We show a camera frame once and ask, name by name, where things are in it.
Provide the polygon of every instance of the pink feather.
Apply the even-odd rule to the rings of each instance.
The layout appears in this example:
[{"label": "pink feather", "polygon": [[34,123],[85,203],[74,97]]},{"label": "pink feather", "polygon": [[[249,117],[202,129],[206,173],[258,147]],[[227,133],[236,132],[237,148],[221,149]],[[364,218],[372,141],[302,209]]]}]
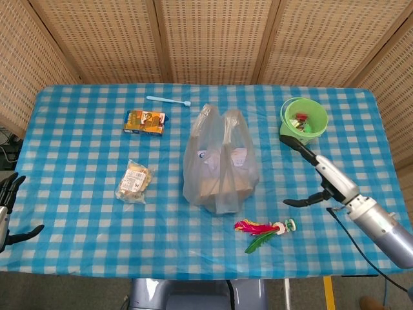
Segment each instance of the pink feather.
[{"label": "pink feather", "polygon": [[278,231],[279,227],[272,226],[270,224],[258,224],[245,219],[237,222],[234,225],[234,229],[236,231],[244,231],[246,233],[248,232],[251,233],[252,236],[256,236],[258,234],[265,234],[270,231]]}]

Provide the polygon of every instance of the green plastic bucket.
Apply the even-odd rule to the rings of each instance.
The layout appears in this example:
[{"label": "green plastic bucket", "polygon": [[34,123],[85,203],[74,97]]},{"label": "green plastic bucket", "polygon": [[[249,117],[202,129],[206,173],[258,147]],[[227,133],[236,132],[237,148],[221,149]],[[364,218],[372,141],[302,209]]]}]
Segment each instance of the green plastic bucket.
[{"label": "green plastic bucket", "polygon": [[[295,128],[290,119],[294,119],[296,113],[305,113],[308,116],[307,123],[312,132],[303,132]],[[307,98],[291,98],[284,102],[280,112],[282,124],[279,134],[297,138],[302,144],[307,144],[322,135],[328,124],[326,110],[316,101]]]}]

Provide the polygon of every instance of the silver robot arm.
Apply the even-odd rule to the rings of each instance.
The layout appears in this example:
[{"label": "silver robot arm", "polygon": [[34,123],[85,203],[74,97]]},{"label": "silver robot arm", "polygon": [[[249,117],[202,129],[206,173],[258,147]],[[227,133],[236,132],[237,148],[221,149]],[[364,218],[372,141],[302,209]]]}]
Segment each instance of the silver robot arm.
[{"label": "silver robot arm", "polygon": [[315,166],[324,188],[323,192],[304,200],[284,200],[285,204],[305,207],[333,197],[347,209],[350,219],[399,268],[413,268],[413,236],[391,214],[376,200],[362,196],[359,187],[326,157],[315,155],[296,138],[280,136],[280,140]]}]

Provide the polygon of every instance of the wicker wall panel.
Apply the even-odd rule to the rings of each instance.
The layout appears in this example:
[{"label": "wicker wall panel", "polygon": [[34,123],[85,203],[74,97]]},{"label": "wicker wall panel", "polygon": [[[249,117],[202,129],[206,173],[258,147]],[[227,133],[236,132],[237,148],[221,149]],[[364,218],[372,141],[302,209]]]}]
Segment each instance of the wicker wall panel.
[{"label": "wicker wall panel", "polygon": [[85,82],[162,81],[159,33],[151,24],[156,15],[147,5],[152,2],[30,1]]},{"label": "wicker wall panel", "polygon": [[156,5],[173,82],[252,82],[271,0],[160,0]]},{"label": "wicker wall panel", "polygon": [[343,86],[410,0],[283,2],[260,83]]},{"label": "wicker wall panel", "polygon": [[396,167],[413,163],[413,17],[367,68],[358,87],[377,98]]},{"label": "wicker wall panel", "polygon": [[410,222],[413,225],[413,165],[398,170],[398,178]]},{"label": "wicker wall panel", "polygon": [[0,123],[21,138],[43,87],[80,83],[29,9],[20,0],[0,0]]}]

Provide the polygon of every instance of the yellow floor marking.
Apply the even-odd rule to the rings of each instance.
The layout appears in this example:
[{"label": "yellow floor marking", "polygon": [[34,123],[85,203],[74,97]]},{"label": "yellow floor marking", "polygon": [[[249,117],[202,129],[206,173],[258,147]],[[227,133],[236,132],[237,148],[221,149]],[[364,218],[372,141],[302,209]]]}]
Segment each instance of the yellow floor marking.
[{"label": "yellow floor marking", "polygon": [[325,304],[327,310],[336,310],[336,305],[334,303],[334,294],[333,294],[333,284],[331,281],[331,276],[324,276],[324,293],[325,293]]}]

